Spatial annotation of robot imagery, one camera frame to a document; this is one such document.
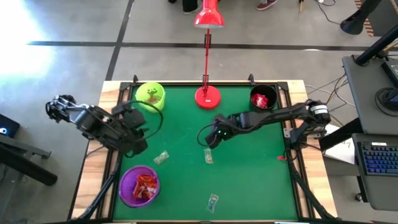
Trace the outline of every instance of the candy wrapper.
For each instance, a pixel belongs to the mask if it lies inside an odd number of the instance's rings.
[[[160,155],[158,155],[154,161],[156,164],[161,164],[163,161],[165,161],[167,158],[169,158],[169,154],[167,153],[167,151],[162,152]]]
[[[262,94],[256,93],[251,96],[252,103],[261,109],[266,109],[268,104],[268,98]]]
[[[152,175],[138,175],[137,184],[134,188],[132,196],[137,198],[151,199],[156,193],[157,183]]]
[[[209,203],[207,204],[207,209],[211,213],[214,213],[217,201],[218,201],[218,196],[215,195],[215,194],[211,194],[210,195],[210,199],[209,199]]]
[[[213,164],[213,157],[211,156],[211,149],[205,149],[205,161],[208,164]]]

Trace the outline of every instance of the lime green bowl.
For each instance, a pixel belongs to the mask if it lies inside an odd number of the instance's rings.
[[[156,82],[147,82],[141,85],[136,92],[136,100],[152,104],[159,110],[163,109],[165,98],[166,92],[164,91],[162,85]],[[148,105],[140,103],[140,106],[147,111],[157,113],[155,109]]]

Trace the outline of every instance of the lamp shade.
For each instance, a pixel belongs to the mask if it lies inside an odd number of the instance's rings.
[[[223,16],[217,9],[218,0],[203,0],[203,9],[195,18],[195,27],[215,29],[224,27]]]

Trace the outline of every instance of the red candy wrapper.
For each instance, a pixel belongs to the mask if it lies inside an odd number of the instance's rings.
[[[268,98],[260,93],[253,94],[251,96],[251,101],[258,108],[266,109],[268,104]]]
[[[138,175],[137,184],[132,195],[135,199],[146,198],[150,199],[156,193],[156,179],[152,175]]]

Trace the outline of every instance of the red desk lamp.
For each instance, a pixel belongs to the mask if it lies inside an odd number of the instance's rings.
[[[224,27],[223,16],[217,10],[218,0],[203,0],[203,9],[195,18],[195,27],[207,29],[206,54],[205,54],[205,75],[203,86],[195,93],[195,101],[203,109],[211,110],[218,106],[221,101],[220,91],[214,86],[208,85],[208,55],[210,48],[210,29]]]

